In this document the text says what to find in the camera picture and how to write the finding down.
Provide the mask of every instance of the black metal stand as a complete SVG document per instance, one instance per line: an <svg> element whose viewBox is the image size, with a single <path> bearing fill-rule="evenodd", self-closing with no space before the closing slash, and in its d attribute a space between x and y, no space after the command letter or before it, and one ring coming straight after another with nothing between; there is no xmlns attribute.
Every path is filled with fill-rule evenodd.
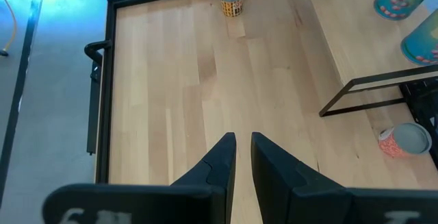
<svg viewBox="0 0 438 224"><path fill-rule="evenodd" d="M425 66L425 67L419 67L416 69L395 71L392 73L383 73L383 74L373 75L373 76L369 76L369 77L360 77L357 79L352 79L327 103L327 105L325 105L321 109L320 116L324 117L324 116L330 116L330 115L335 115L335 114L344 114L347 112L354 112L354 111L366 110L366 109L370 109L370 108L379 108L379 107L393 105L393 104L397 104L397 103L404 103L405 99L399 98L399 99L394 99L394 100L389 100L389 101L380 101L380 102L376 102L376 103L357 105L357 106L349 107L349 108L341 108L338 110L330 110L330 108L332 108L344 95L347 95L347 94L361 92L364 90L376 90L376 89L380 89L380 88L399 86L401 84L408 84L408 83L412 83L412 82L422 81L425 79L430 79L431 77L427 77L427 78L423 78L423 79L420 78L420 79L409 80L409 81L399 81L399 82L395 82L393 84L382 84L380 86L373 86L373 87L361 88L361 89L357 89L357 90L351 90L354 86L358 86L361 84L371 84L371 83L376 83L376 82L381 82L381 81L391 80L391 79L394 79L396 81L398 78L420 75L420 74L425 74L425 73L431 73L431 72L435 72L435 71L438 71L438 65L437 66Z"/></svg>

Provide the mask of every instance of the black metal frame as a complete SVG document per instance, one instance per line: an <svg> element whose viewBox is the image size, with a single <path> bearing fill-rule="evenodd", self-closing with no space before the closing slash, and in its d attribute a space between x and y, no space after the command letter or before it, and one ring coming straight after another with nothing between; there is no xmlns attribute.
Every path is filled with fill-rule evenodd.
<svg viewBox="0 0 438 224"><path fill-rule="evenodd" d="M406 102L405 98L399 98L399 99L393 99L393 100L388 100L388 101L379 101L376 103L357 105L357 106L348 107L348 108L340 108L337 110L330 110L330 108L332 108L344 95L347 95L347 94L361 92L364 90L377 90L380 88L400 86L402 84L408 84L411 82L419 82L419 81L422 81L425 79L429 79L430 77L409 80L409 81L401 81L401 82L397 82L394 84L383 84L381 86L373 86L373 87L362 88L362 89L358 89L358 90L351 90L351 88L353 88L354 86L361 85L361 84L370 84L370 83L374 83L374 82L380 82L380 81L391 80L391 79L398 79L401 77L408 77L408 76L420 75L420 74L425 74L425 73L432 73L435 71L438 71L438 65L424 66L424 67L419 67L419 68L415 68L415 69L395 71L392 73L383 73L383 74L378 74L378 75L373 75L373 76L368 76L368 77L360 77L360 78L352 79L321 109L320 116L325 117L325 116L330 116L330 115L335 115L335 114L344 114L347 112L366 110L366 109L370 109L370 108L379 108L379 107L393 105L393 104L397 104L397 103L404 103L404 102Z"/></svg>
<svg viewBox="0 0 438 224"><path fill-rule="evenodd" d="M108 0L107 5L107 20L105 30L105 40L101 42L94 42L86 46L86 54L94 60L92 78L98 76L95 73L95 66L102 66L101 69L101 89L100 89L100 108L99 108L99 125L97 131L89 131L89 143L87 145L88 151L93 152L97 142L97 160L96 160L96 183L108 183L109 179L109 156L110 156L110 134L111 134L111 117L112 117L112 89L113 89L113 73L114 73L114 44L116 33L116 15L118 8L124 8L131 5L147 3L158 0ZM104 49L103 56L97 51ZM90 102L90 116L97 112L91 110L96 107L96 101L91 105ZM90 118L89 129L96 129L92 124L96 119ZM97 133L97 141L93 140L92 133Z"/></svg>
<svg viewBox="0 0 438 224"><path fill-rule="evenodd" d="M90 74L90 110L88 112L88 137L87 153L96 153L97 124L99 122L99 95L101 92L101 68L102 66L93 62Z"/></svg>

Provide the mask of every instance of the light wood surface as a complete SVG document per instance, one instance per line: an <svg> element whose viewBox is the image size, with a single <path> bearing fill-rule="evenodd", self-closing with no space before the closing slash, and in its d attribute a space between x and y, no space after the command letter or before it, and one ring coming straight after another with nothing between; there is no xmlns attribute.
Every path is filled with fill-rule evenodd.
<svg viewBox="0 0 438 224"><path fill-rule="evenodd" d="M400 43L428 16L422 5L397 22L380 17L374 0L311 2L344 85L358 77L418 67L405 58Z"/></svg>
<svg viewBox="0 0 438 224"><path fill-rule="evenodd" d="M309 0L244 0L235 18L220 0L121 8L109 182L171 184L235 132L232 223L261 223L250 167L259 131L344 186L438 188L429 155L393 160L377 146L381 130L411 121L405 104L318 116L339 90L336 74Z"/></svg>

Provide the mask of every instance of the wood grain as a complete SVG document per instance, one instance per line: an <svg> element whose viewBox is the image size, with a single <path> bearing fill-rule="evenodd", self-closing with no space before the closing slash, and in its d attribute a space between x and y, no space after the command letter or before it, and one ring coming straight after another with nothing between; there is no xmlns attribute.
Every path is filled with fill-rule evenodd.
<svg viewBox="0 0 438 224"><path fill-rule="evenodd" d="M403 21L390 21L376 13L374 0L311 2L342 84L358 77L419 67L405 58L400 43L428 16L424 6L418 7Z"/></svg>
<svg viewBox="0 0 438 224"><path fill-rule="evenodd" d="M232 223L261 223L250 167L259 131L344 186L438 188L429 155L393 160L378 133L404 104L320 118L340 86L309 0L163 0L117 14L111 184L170 184L225 132L237 137ZM342 100L372 101L385 93Z"/></svg>

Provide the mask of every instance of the cable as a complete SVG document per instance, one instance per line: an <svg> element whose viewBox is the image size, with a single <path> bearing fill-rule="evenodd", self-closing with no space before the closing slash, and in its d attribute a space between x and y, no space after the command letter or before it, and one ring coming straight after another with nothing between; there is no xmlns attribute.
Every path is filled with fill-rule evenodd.
<svg viewBox="0 0 438 224"><path fill-rule="evenodd" d="M12 10L11 6L9 5L8 0L5 0L5 3L8 6L9 11L11 12L12 19L14 20L14 30L12 31L12 36L9 39L8 43L6 44L4 49L0 51L0 55L2 55L2 56L8 56L9 55L8 54L8 49L9 49L9 46L11 45L12 41L15 39L15 34L16 34L16 19L15 19L14 11Z"/></svg>

